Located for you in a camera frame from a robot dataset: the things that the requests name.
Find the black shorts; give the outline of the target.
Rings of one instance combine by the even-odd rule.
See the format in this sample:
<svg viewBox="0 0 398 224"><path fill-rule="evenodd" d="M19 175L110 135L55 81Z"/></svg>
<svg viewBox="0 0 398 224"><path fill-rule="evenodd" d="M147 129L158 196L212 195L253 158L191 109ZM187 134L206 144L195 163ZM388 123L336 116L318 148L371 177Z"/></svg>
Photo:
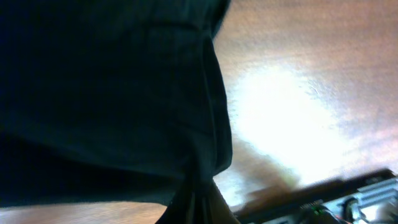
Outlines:
<svg viewBox="0 0 398 224"><path fill-rule="evenodd" d="M130 201L236 223L225 0L1 0L1 206Z"/></svg>

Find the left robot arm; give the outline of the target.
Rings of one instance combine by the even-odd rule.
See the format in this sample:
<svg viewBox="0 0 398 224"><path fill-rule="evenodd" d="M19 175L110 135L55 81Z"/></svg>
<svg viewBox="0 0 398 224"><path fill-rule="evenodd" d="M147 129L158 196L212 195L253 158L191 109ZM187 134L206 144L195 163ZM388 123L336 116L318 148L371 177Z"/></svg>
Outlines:
<svg viewBox="0 0 398 224"><path fill-rule="evenodd" d="M236 212L240 223L397 223L397 174L381 169L276 196Z"/></svg>

